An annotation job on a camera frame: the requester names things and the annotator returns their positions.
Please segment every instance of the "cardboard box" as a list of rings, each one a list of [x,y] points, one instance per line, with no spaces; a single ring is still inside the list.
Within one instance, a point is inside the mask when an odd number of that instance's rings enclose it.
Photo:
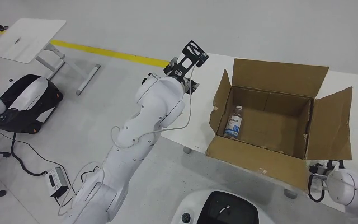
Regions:
[[[306,160],[352,160],[352,87],[315,99],[328,67],[235,59],[214,97],[207,155],[307,189]],[[238,140],[222,137],[243,106]]]

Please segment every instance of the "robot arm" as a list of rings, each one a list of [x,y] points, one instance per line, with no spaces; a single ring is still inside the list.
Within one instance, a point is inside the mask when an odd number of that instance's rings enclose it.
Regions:
[[[318,169],[323,170],[322,174],[318,174]],[[315,202],[320,202],[324,198],[324,191],[329,192],[332,200],[338,204],[346,206],[347,221],[358,221],[358,174],[352,170],[345,169],[343,161],[339,161],[334,167],[332,161],[329,161],[328,166],[322,168],[320,164],[312,166],[315,169],[314,174],[310,176],[308,189],[309,196]],[[310,194],[310,185],[313,177],[319,178],[322,181],[322,195],[319,199],[314,199]]]
[[[184,59],[177,58],[164,69],[167,76],[149,74],[139,88],[135,100],[140,106],[121,127],[117,139],[102,167],[83,183],[72,200],[64,224],[104,224],[113,220],[128,193],[131,177],[167,128],[183,111],[185,93],[191,94],[198,83],[184,77],[193,66],[200,67],[206,53],[193,41],[183,50]]]

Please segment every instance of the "bottle label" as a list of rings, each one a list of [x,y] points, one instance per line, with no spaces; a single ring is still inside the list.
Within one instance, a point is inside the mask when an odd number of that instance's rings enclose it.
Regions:
[[[224,133],[237,138],[239,135],[241,120],[242,119],[239,116],[230,116]]]

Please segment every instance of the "power adapter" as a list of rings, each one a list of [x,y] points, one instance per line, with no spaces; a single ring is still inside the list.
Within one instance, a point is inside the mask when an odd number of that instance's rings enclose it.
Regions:
[[[68,185],[60,167],[53,168],[45,176],[51,197],[57,199],[67,190]]]

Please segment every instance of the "table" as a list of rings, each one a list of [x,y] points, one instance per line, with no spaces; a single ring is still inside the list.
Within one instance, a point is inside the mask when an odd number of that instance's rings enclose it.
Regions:
[[[101,65],[95,65],[91,72],[87,74],[51,44],[52,38],[65,24],[66,20],[19,19],[0,36],[0,57],[26,64],[36,59],[52,71],[49,80],[66,63],[85,79],[76,91],[76,94],[80,95]],[[43,50],[54,52],[61,59],[61,62],[53,67],[39,56]]]
[[[190,153],[191,150],[206,153],[206,149],[215,136],[215,133],[209,125],[209,118],[213,109],[213,99],[219,87],[224,69],[228,71],[230,81],[232,79],[235,57],[218,54],[208,55],[209,59],[200,68],[195,68],[192,75],[192,79],[195,82],[198,82],[200,86],[192,95],[192,114],[189,125],[185,129],[162,132],[163,137],[185,146],[184,150],[186,153]],[[358,87],[358,75],[328,71],[317,98],[319,99],[328,96],[350,86],[354,87],[351,105],[350,130],[351,136],[358,136],[358,116],[356,115],[358,114],[358,92],[356,91],[357,88],[355,88]],[[181,127],[189,118],[189,97],[185,96],[183,101],[185,102],[186,107],[182,112],[182,115],[175,120],[170,128]],[[346,161],[345,166],[346,168],[358,171],[357,138],[351,138],[351,147],[353,160]],[[274,182],[275,184],[279,184],[286,189],[297,192],[297,189],[294,189],[289,184],[255,172],[251,173]],[[345,210],[344,206],[333,202],[329,196],[326,196],[322,203],[340,211]]]

